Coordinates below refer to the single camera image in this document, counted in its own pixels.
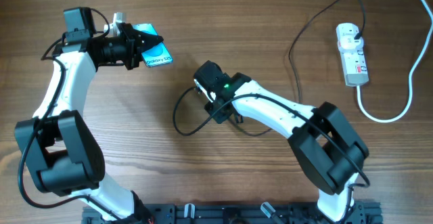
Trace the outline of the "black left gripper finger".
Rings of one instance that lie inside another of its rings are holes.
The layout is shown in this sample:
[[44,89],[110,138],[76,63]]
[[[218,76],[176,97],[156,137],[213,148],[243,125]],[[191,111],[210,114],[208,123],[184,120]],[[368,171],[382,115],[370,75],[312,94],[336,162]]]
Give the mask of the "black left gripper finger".
[[144,61],[142,56],[143,51],[140,49],[130,50],[128,53],[128,69],[139,67],[140,63]]
[[164,41],[160,35],[152,35],[136,29],[133,29],[133,34],[135,35],[135,46],[140,52],[148,51]]

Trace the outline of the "smartphone with teal screen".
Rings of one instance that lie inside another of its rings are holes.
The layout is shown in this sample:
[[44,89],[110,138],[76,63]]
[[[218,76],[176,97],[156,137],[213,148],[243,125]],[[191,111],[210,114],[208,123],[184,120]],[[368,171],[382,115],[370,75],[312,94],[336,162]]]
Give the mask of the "smartphone with teal screen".
[[[151,35],[158,35],[152,24],[134,24],[133,28]],[[155,67],[173,63],[173,57],[163,42],[159,43],[150,50],[144,51],[141,56],[147,67]]]

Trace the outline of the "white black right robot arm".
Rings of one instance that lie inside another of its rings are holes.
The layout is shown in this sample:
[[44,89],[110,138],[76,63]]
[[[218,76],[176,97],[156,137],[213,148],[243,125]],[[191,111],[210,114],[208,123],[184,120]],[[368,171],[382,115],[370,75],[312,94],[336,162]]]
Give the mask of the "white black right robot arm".
[[207,61],[193,76],[208,98],[205,105],[218,123],[237,114],[252,118],[284,136],[302,171],[318,188],[317,208],[329,221],[343,223],[355,205],[352,193],[362,177],[369,150],[343,113],[329,102],[318,108],[278,96],[242,73],[229,76]]

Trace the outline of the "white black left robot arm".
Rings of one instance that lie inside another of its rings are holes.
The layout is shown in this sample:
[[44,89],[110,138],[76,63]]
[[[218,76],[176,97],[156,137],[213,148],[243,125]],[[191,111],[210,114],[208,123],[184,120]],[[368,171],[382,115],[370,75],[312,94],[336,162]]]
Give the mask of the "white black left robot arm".
[[31,119],[16,124],[18,172],[28,171],[35,187],[59,196],[60,204],[87,203],[105,222],[152,223],[153,214],[137,194],[107,174],[82,114],[99,67],[133,69],[164,52],[163,38],[151,24],[115,22],[103,32],[85,26],[66,31],[43,55],[54,71],[42,104]]

